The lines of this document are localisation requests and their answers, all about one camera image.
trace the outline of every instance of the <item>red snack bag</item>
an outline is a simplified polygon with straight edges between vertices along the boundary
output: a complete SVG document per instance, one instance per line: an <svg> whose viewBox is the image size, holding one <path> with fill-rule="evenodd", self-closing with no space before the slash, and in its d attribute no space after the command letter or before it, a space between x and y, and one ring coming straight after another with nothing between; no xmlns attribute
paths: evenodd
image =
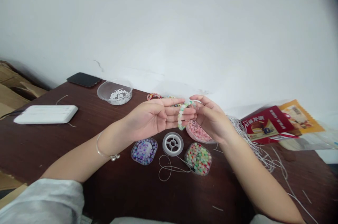
<svg viewBox="0 0 338 224"><path fill-rule="evenodd" d="M278 108L272 106L243 120L251 141L268 144L294 135L281 134L294 131L294 126Z"/></svg>

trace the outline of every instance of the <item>black phone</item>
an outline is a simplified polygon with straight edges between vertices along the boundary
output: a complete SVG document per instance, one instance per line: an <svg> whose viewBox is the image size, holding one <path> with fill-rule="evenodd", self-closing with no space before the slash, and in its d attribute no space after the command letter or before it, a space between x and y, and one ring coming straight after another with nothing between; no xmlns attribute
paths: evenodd
<svg viewBox="0 0 338 224"><path fill-rule="evenodd" d="M94 87L101 79L89 74L77 73L67 78L67 81L84 87Z"/></svg>

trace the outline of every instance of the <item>finger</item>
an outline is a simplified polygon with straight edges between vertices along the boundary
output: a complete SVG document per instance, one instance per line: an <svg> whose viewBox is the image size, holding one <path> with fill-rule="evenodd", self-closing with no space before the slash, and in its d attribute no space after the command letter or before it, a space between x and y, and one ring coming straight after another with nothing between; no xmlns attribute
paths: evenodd
<svg viewBox="0 0 338 224"><path fill-rule="evenodd" d="M202 104L202 103L200 103L200 102L194 102L195 103L195 107L192 105L192 104L190 104L188 107L189 108L195 108L195 109L198 109L198 108L200 108L200 107L203 107L204 106L204 104Z"/></svg>
<svg viewBox="0 0 338 224"><path fill-rule="evenodd" d="M165 107L181 104L185 102L184 98L163 98L159 99Z"/></svg>
<svg viewBox="0 0 338 224"><path fill-rule="evenodd" d="M182 121L182 126L187 126L189 121ZM172 129L172 128L177 128L179 125L177 122L167 122L165 123L165 128L166 129Z"/></svg>
<svg viewBox="0 0 338 224"><path fill-rule="evenodd" d="M204 115L206 116L208 119L210 119L211 121L213 121L215 119L215 111L213 111L212 109L204 106L204 107L201 107L199 110L198 110L198 113L201 114L201 115Z"/></svg>
<svg viewBox="0 0 338 224"><path fill-rule="evenodd" d="M172 116L168 116L167 117L167 122L177 122L178 121L178 116L176 116L176 115L172 115ZM194 118L194 114L191 114L191 115L183 115L182 117L181 117L182 119L182 121L183 120L191 120L191 119L193 119Z"/></svg>
<svg viewBox="0 0 338 224"><path fill-rule="evenodd" d="M167 115L178 115L180 112L179 107L166 107L165 112ZM196 110L193 108L185 108L183 110L183 115L190 115L190 114L195 114Z"/></svg>
<svg viewBox="0 0 338 224"><path fill-rule="evenodd" d="M209 98L207 98L204 95L193 95L190 97L190 100L198 100L201 103L203 103L204 105L207 105L208 103L212 102L212 100L210 100Z"/></svg>
<svg viewBox="0 0 338 224"><path fill-rule="evenodd" d="M165 107L160 104L147 104L146 109L153 115L158 115L160 118L167 119L167 115L165 113Z"/></svg>

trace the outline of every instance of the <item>white wall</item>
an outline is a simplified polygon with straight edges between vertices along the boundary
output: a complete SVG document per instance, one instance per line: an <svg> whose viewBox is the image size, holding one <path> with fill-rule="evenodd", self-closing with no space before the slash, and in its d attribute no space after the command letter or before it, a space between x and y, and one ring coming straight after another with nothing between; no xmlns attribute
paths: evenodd
<svg viewBox="0 0 338 224"><path fill-rule="evenodd" d="M82 71L224 109L297 98L338 127L337 12L335 0L0 0L0 57L52 88Z"/></svg>

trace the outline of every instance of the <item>wooden table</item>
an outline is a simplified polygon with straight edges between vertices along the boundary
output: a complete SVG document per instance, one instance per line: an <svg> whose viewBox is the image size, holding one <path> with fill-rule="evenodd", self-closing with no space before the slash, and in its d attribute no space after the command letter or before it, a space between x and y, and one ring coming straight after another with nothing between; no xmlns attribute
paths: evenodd
<svg viewBox="0 0 338 224"><path fill-rule="evenodd" d="M127 115L145 101L147 95L135 89L131 101L113 106L98 98L97 88L64 83L24 106L54 105L68 95L59 105L76 105L79 108L70 121L76 128L68 124L18 125L13 123L13 116L1 120L0 169L21 182L33 183L54 161ZM183 137L183 156L194 141L185 130L170 131ZM213 156L207 176L173 172L167 182L158 179L158 159L164 154L162 139L168 132L166 130L153 137L160 147L150 165L142 166L133 161L130 146L121 153L118 161L108 162L99 169L84 184L84 212L104 222L110 222L115 217L133 216L174 223L248 223L254 216L253 208L223 154L213 150L215 145L205 146ZM319 223L336 220L338 182L328 166L314 151L291 152L278 144L273 146L289 174L288 181L294 193L304 207ZM276 158L271 147L266 146L265 149ZM186 168L178 158L172 158L171 163ZM161 175L167 177L169 171L163 171ZM277 168L273 175L289 192L280 169ZM304 220L314 223L299 204L296 205Z"/></svg>

